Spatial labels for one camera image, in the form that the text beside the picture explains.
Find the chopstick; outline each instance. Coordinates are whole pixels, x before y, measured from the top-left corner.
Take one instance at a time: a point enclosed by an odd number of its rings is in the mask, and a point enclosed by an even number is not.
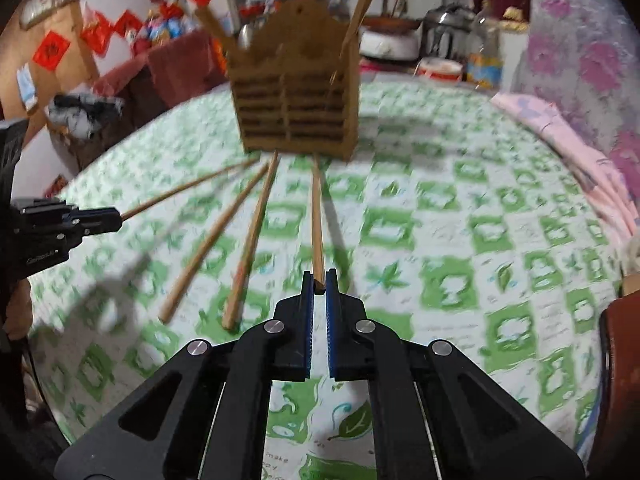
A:
[[[351,21],[349,22],[349,26],[347,27],[347,32],[345,33],[344,39],[342,40],[342,45],[340,46],[340,54],[338,54],[338,63],[341,62],[342,58],[344,57],[344,53],[347,51],[347,47],[351,43],[351,40],[358,33],[358,30],[360,29],[360,25],[362,25],[364,17],[366,15],[367,11],[369,10],[369,7],[370,7],[372,1],[373,0],[358,0],[357,1],[356,7],[353,10],[353,16],[351,17]],[[329,91],[327,92],[327,95],[326,95],[325,108],[328,108],[329,99],[331,98],[332,94],[334,93],[334,83],[335,83],[335,79],[337,78],[337,76],[338,76],[338,71],[335,70],[331,74],[331,78],[329,79]]]
[[[227,173],[231,170],[234,170],[235,168],[241,168],[242,170],[244,170],[245,168],[248,168],[249,166],[254,165],[256,162],[258,162],[258,160],[260,160],[259,157],[257,158],[250,158],[249,160],[246,160],[244,162],[240,162],[239,164],[232,164],[231,166],[227,166],[226,168],[222,168],[221,170],[217,170],[213,173],[207,173],[204,176],[201,176],[200,178],[197,178],[196,180],[192,180],[191,182],[187,182],[186,184],[182,184],[181,186],[177,186],[174,187],[173,189],[167,191],[166,193],[162,193],[162,195],[156,196],[155,198],[152,198],[151,200],[147,200],[145,203],[140,204],[139,206],[136,206],[135,208],[127,211],[126,213],[124,213],[123,215],[121,215],[120,217],[122,218],[122,221],[124,222],[125,220],[129,220],[130,218],[132,218],[133,216],[142,213],[143,211],[146,211],[147,209],[149,209],[151,206],[155,206],[156,204],[162,202],[163,200],[166,200],[167,198],[172,197],[175,194],[178,194],[180,192],[183,192],[191,187],[197,186],[198,184],[203,183],[206,180],[212,179],[215,176],[219,176],[223,173]]]
[[[276,170],[278,169],[278,152],[273,153],[271,161],[269,163],[269,171],[267,177],[262,186],[262,193],[258,199],[258,203],[255,205],[254,218],[249,227],[249,232],[246,235],[244,241],[244,249],[242,250],[242,257],[238,263],[236,269],[236,275],[234,276],[234,282],[231,287],[229,297],[226,299],[226,307],[224,314],[222,315],[222,327],[226,330],[231,330],[236,326],[238,322],[238,312],[240,310],[240,295],[247,277],[251,270],[254,260],[255,247],[258,244],[258,235],[260,234],[260,228],[262,227],[262,219],[264,218],[264,211],[267,207],[267,201],[269,200],[269,193],[271,192],[271,186],[276,177]]]
[[[322,251],[322,212],[320,199],[322,188],[320,184],[320,168],[318,154],[314,154],[313,181],[311,187],[311,245],[313,248],[314,290],[322,294],[325,290],[324,256]]]
[[[164,305],[160,310],[160,314],[158,315],[158,319],[167,324],[171,321],[171,318],[174,316],[176,309],[178,308],[178,304],[182,299],[184,293],[187,291],[187,288],[191,284],[193,277],[198,272],[204,258],[207,256],[213,245],[216,243],[222,231],[225,229],[226,225],[233,218],[233,215],[236,214],[238,208],[244,202],[244,199],[247,198],[251,190],[255,187],[256,184],[260,181],[264,174],[267,173],[269,169],[269,165],[265,164],[260,171],[251,179],[249,184],[238,194],[236,200],[226,208],[226,211],[222,214],[222,216],[218,219],[218,221],[213,225],[209,235],[204,239],[204,241],[198,247],[195,255],[191,259],[191,261],[187,264],[187,266],[182,270],[180,276],[175,282],[174,288],[172,288],[169,296],[164,301]]]
[[[342,47],[340,48],[340,58],[344,55],[344,51],[347,49],[349,42],[354,34],[358,31],[360,27],[360,23],[364,18],[364,15],[367,13],[369,6],[372,0],[358,0],[353,9],[353,16],[351,17],[351,21],[349,22],[349,27],[347,28],[347,32],[344,35],[344,40],[342,40]]]
[[[222,44],[222,47],[231,54],[232,58],[236,60],[247,59],[247,51],[241,50],[236,40],[226,34],[225,29],[222,28],[222,25],[213,15],[209,7],[198,6],[193,12],[202,22],[204,29]]]

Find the tablecloth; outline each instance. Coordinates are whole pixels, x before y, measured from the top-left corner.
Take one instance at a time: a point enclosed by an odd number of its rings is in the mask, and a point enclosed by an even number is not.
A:
[[[619,261],[549,147],[487,97],[411,83],[361,86],[353,160],[324,161],[326,268],[402,338],[447,338],[572,447],[593,431],[598,314]],[[75,179],[64,198],[127,210],[244,157],[228,92],[147,125]],[[263,154],[263,160],[269,155]],[[307,156],[283,155],[260,232],[241,330],[269,319],[311,268]],[[73,441],[193,338],[220,325],[260,186],[194,279],[169,326],[158,309],[194,248],[257,166],[201,184],[86,238],[32,278],[36,367]],[[263,478],[374,479],[364,382],[328,377],[324,297],[312,377],[275,383]]]

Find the white rice cooker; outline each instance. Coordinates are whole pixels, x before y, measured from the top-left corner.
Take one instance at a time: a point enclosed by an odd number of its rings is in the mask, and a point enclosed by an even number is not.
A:
[[[363,22],[360,55],[387,61],[417,61],[420,22],[389,16],[367,16]]]

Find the leaf pattern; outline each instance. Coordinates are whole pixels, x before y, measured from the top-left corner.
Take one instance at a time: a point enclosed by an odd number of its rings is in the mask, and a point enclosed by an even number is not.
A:
[[[399,279],[400,272],[398,271],[398,263],[399,262],[396,261],[386,266],[382,272],[380,272],[377,267],[370,265],[367,269],[366,279],[377,285],[381,285],[386,292],[394,288],[405,288],[409,286],[409,284]]]
[[[400,190],[397,182],[392,182],[382,190],[380,196],[396,196]]]
[[[584,375],[587,376],[591,373],[591,371],[593,370],[593,365],[594,362],[596,361],[595,356],[593,355],[593,348],[589,348],[589,352],[587,354],[587,357],[585,359],[585,364],[584,364]]]
[[[361,405],[356,411],[347,415],[340,426],[338,427],[338,434],[330,436],[328,440],[334,438],[358,438],[370,431],[373,422],[373,414],[371,412],[371,405],[368,400]]]
[[[498,283],[498,288],[500,289],[500,292],[504,292],[505,290],[507,290],[507,287],[509,286],[509,282],[511,281],[511,277],[513,275],[513,271],[511,270],[511,265],[505,265],[500,267],[500,269],[498,269],[497,272],[497,283]]]

